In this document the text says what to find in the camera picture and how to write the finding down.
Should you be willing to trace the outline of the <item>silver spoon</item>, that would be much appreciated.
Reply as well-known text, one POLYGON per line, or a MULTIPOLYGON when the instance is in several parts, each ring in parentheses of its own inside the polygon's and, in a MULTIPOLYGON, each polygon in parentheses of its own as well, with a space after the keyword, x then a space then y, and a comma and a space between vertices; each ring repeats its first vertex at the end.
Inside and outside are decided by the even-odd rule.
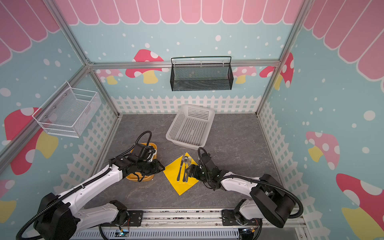
POLYGON ((184 172, 185 172, 185 169, 188 168, 188 166, 189 166, 189 160, 190 160, 189 156, 184 157, 184 172))

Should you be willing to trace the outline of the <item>white perforated plastic basket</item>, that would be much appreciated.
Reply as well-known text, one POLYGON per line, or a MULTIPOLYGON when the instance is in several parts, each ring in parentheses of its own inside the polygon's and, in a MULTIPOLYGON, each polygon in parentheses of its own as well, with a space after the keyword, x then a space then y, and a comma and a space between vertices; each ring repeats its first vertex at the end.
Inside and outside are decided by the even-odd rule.
POLYGON ((195 105, 182 105, 166 134, 175 145, 198 150, 206 145, 215 111, 195 105))

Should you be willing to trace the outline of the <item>silver table knife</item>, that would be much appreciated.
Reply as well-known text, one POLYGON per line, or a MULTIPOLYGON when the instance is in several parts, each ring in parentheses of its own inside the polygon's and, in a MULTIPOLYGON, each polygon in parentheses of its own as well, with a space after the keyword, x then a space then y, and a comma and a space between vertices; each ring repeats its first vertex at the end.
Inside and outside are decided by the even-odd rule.
POLYGON ((178 172, 178 176, 177 176, 177 182, 179 182, 180 178, 181 178, 181 171, 182 171, 182 167, 184 164, 184 157, 185 157, 185 155, 183 155, 181 158, 181 163, 180 163, 179 172, 178 172))

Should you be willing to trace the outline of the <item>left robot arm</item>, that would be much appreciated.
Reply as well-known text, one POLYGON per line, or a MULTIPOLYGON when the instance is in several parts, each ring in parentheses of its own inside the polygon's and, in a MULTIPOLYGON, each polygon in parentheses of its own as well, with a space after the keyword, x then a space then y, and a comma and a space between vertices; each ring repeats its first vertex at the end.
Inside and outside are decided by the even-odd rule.
POLYGON ((133 219, 128 208, 117 200, 85 209, 84 206, 111 185, 132 175, 137 182, 165 170, 156 159, 153 143, 136 144, 123 155, 116 156, 99 173, 59 195, 46 195, 39 206, 39 217, 33 227, 45 240, 69 240, 88 228, 110 223, 118 227, 133 219))

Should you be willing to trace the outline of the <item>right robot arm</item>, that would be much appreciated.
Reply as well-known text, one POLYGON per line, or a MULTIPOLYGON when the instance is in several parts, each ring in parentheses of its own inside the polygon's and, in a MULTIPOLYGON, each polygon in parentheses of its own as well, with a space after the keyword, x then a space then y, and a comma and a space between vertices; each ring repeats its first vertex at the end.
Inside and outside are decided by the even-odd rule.
POLYGON ((288 219, 299 218, 304 212, 299 198, 269 174, 251 178, 220 170, 204 149, 199 151, 197 165, 188 159, 184 159, 184 162, 187 164, 184 182, 196 179, 213 191, 230 191, 245 196, 233 210, 222 210, 225 226, 260 226, 262 220, 267 220, 273 226, 283 228, 288 219))

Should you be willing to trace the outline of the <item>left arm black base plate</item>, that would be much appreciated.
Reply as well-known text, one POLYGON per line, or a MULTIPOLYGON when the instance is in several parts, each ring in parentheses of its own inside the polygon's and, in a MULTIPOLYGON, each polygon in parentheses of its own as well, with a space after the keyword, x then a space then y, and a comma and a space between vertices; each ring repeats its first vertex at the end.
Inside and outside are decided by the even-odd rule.
POLYGON ((111 224, 122 227, 140 227, 143 220, 144 211, 119 210, 116 218, 111 224))

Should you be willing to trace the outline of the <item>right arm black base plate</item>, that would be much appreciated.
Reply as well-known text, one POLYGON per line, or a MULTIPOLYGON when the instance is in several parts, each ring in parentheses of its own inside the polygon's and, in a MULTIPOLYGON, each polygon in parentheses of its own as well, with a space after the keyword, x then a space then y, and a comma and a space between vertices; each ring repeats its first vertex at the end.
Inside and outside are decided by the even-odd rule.
POLYGON ((224 209, 221 212, 223 226, 258 226, 261 219, 246 219, 239 211, 224 209))

